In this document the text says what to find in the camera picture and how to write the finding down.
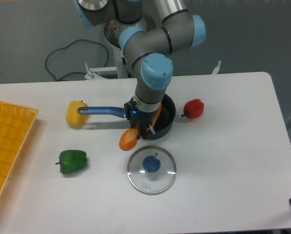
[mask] blue lid knob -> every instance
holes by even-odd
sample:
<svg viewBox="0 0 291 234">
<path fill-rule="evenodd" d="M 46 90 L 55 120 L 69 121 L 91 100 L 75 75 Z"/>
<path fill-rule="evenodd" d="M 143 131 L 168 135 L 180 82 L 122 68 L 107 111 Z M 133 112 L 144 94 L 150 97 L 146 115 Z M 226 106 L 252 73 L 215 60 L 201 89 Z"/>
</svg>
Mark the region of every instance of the blue lid knob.
<svg viewBox="0 0 291 234">
<path fill-rule="evenodd" d="M 160 169 L 160 161 L 154 155 L 149 155 L 144 158 L 142 166 L 147 172 L 155 173 Z"/>
</svg>

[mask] gray floor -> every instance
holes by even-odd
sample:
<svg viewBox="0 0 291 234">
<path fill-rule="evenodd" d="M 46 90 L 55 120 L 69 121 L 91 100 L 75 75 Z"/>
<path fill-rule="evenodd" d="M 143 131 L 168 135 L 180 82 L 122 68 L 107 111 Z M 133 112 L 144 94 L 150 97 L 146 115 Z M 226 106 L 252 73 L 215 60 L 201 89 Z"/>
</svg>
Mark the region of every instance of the gray floor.
<svg viewBox="0 0 291 234">
<path fill-rule="evenodd" d="M 160 26 L 154 1 L 143 2 Z M 221 73 L 268 72 L 286 119 L 291 112 L 291 0 L 188 0 L 187 5 L 204 19 L 207 38 L 201 46 L 171 56 L 175 75 L 210 74 L 219 60 Z M 0 2 L 0 83 L 53 81 L 44 68 L 47 55 L 77 39 L 107 45 L 103 26 L 85 28 L 72 0 Z M 105 60 L 103 48 L 81 42 L 55 53 L 49 69 L 59 78 L 84 72 L 85 61 L 101 67 Z M 107 66 L 114 65 L 111 54 Z"/>
</svg>

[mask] blue pan handle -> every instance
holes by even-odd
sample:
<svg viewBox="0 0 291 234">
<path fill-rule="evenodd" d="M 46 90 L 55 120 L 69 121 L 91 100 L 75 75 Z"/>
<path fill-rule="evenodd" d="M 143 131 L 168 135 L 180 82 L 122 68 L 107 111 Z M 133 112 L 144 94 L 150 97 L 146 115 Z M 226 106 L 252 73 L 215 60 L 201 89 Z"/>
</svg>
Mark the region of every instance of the blue pan handle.
<svg viewBox="0 0 291 234">
<path fill-rule="evenodd" d="M 79 107 L 77 113 L 80 115 L 113 115 L 125 118 L 125 109 L 120 107 Z"/>
</svg>

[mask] yellow bell pepper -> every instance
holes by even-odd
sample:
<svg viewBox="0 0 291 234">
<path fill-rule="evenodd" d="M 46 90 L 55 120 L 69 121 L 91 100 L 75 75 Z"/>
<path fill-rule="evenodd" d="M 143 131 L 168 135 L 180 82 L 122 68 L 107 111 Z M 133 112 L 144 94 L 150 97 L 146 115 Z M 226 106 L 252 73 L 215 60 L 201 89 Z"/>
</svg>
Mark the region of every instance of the yellow bell pepper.
<svg viewBox="0 0 291 234">
<path fill-rule="evenodd" d="M 77 113 L 79 107 L 88 106 L 82 101 L 72 101 L 69 103 L 66 113 L 66 122 L 75 128 L 80 128 L 87 120 L 89 115 L 80 115 Z"/>
</svg>

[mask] black cable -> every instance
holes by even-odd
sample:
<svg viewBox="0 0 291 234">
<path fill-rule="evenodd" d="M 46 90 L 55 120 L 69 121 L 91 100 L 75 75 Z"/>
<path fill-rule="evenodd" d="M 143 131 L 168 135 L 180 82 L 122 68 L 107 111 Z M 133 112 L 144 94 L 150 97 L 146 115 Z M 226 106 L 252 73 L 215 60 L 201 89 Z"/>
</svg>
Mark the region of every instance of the black cable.
<svg viewBox="0 0 291 234">
<path fill-rule="evenodd" d="M 46 58 L 46 62 L 45 62 L 46 70 L 47 70 L 47 72 L 48 72 L 50 75 L 52 75 L 52 77 L 53 77 L 56 81 L 67 81 L 67 80 L 64 80 L 63 78 L 66 77 L 66 76 L 69 76 L 69 75 L 71 75 L 71 74 L 87 74 L 86 72 L 70 72 L 70 73 L 67 73 L 67 74 L 63 75 L 61 78 L 57 79 L 56 76 L 53 75 L 52 72 L 49 71 L 48 66 L 47 66 L 48 58 L 49 58 L 49 57 L 50 57 L 54 52 L 56 52 L 56 51 L 58 51 L 58 50 L 67 49 L 68 47 L 70 47 L 71 45 L 75 44 L 75 43 L 78 42 L 78 41 L 86 41 L 86 42 L 90 42 L 90 43 L 98 44 L 98 45 L 102 46 L 102 47 L 106 50 L 106 53 L 107 53 L 107 59 L 106 59 L 106 62 L 105 62 L 105 64 L 104 64 L 103 67 L 105 67 L 105 66 L 107 65 L 108 60 L 109 60 L 109 58 L 110 58 L 110 55 L 109 55 L 109 52 L 108 52 L 108 50 L 107 50 L 107 48 L 106 48 L 105 45 L 103 45 L 103 44 L 101 44 L 101 43 L 99 43 L 99 42 L 96 42 L 96 41 L 92 41 L 92 40 L 78 39 L 78 40 L 73 41 L 72 43 L 70 43 L 69 45 L 67 45 L 67 46 L 65 46 L 65 47 L 63 47 L 63 48 L 59 48 L 59 49 L 56 49 L 56 50 L 52 51 L 52 52 L 48 55 L 48 57 Z"/>
</svg>

